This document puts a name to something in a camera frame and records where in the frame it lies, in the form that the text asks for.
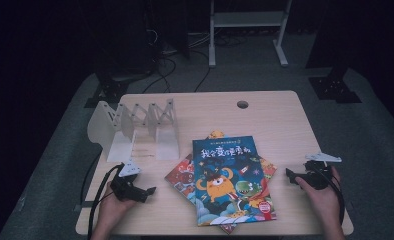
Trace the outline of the white metal stand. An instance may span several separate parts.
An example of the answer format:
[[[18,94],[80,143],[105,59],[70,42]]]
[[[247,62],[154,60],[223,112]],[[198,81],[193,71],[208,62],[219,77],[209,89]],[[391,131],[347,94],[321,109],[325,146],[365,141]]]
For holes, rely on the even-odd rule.
[[[248,27],[278,27],[279,33],[273,40],[273,46],[280,65],[286,67],[288,60],[282,48],[288,18],[293,0],[286,0],[286,6],[281,11],[264,12],[216,12],[215,0],[210,3],[210,27],[208,65],[216,66],[215,30],[220,28],[248,28]]]

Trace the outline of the person's right hand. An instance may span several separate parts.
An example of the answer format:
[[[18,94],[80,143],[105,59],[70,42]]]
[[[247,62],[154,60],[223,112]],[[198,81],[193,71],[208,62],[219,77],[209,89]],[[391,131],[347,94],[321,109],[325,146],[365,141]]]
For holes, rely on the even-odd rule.
[[[334,190],[331,187],[315,190],[301,177],[296,177],[295,180],[307,193],[324,234],[342,234],[343,230],[339,219],[340,206]]]

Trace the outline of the white expandable book rack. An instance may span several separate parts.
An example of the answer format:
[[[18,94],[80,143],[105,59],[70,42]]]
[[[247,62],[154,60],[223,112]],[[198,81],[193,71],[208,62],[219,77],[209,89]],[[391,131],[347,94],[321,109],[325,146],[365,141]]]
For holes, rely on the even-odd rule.
[[[139,129],[146,129],[155,141],[157,160],[180,158],[173,99],[167,99],[162,106],[155,102],[147,107],[139,103],[131,107],[119,103],[116,109],[99,101],[88,123],[87,134],[92,143],[102,147],[108,162],[126,162],[132,157]]]

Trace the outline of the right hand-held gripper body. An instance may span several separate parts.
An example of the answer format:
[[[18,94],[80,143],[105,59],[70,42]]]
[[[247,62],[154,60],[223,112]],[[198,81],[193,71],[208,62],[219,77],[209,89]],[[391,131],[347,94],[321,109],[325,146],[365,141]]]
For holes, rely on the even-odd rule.
[[[322,190],[332,183],[332,170],[329,163],[341,163],[340,157],[335,157],[323,152],[307,154],[307,162],[304,164],[306,173],[303,175],[305,181],[316,190]]]

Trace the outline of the person's left hand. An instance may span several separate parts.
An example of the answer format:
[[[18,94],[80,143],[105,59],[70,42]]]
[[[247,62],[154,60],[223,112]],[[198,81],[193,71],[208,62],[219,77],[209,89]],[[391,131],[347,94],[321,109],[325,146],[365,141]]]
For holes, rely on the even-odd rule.
[[[113,194],[111,183],[108,183],[105,198],[100,203],[99,216],[94,233],[109,234],[135,204],[136,202],[133,200],[119,200]]]

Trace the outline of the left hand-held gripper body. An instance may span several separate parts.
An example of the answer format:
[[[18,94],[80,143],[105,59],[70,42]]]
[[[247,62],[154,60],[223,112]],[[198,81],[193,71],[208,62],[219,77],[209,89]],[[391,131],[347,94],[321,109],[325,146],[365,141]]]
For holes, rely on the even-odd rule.
[[[111,181],[110,187],[114,195],[120,201],[133,200],[144,203],[147,200],[148,192],[133,184],[134,180],[137,178],[137,174],[120,176],[120,172],[124,167],[124,163],[117,165],[117,172]]]

